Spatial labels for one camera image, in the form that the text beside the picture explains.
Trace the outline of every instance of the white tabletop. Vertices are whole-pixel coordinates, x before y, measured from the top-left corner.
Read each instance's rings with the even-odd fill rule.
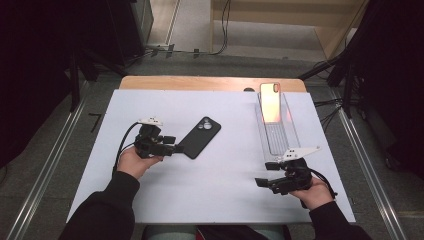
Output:
[[[305,157],[310,168],[330,181],[337,203],[355,222],[334,159],[308,93],[285,93],[301,147],[320,146]],[[221,124],[221,131],[192,160],[184,154],[166,157],[140,179],[133,209],[136,222],[299,223],[310,222],[297,198],[273,194],[256,186],[255,178],[281,178],[283,171],[266,171],[258,131],[254,92],[115,90],[82,176],[68,218],[94,191],[110,181],[123,135],[137,120],[157,117],[161,135],[179,142],[204,116]],[[126,143],[134,141],[139,127]]]

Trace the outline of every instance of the hand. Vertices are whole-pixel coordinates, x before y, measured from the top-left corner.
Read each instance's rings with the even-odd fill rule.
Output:
[[[117,171],[128,173],[136,179],[139,179],[143,176],[147,169],[162,160],[162,156],[153,156],[142,159],[135,152],[135,147],[130,147],[124,150],[119,157]]]
[[[308,190],[293,191],[290,194],[302,200],[311,211],[333,201],[327,184],[316,177],[312,177],[311,182],[312,186]]]

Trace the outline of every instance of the black smartphone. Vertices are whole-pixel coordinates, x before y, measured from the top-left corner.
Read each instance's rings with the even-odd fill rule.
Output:
[[[210,117],[203,117],[178,144],[184,146],[184,154],[195,159],[221,130],[221,125]]]

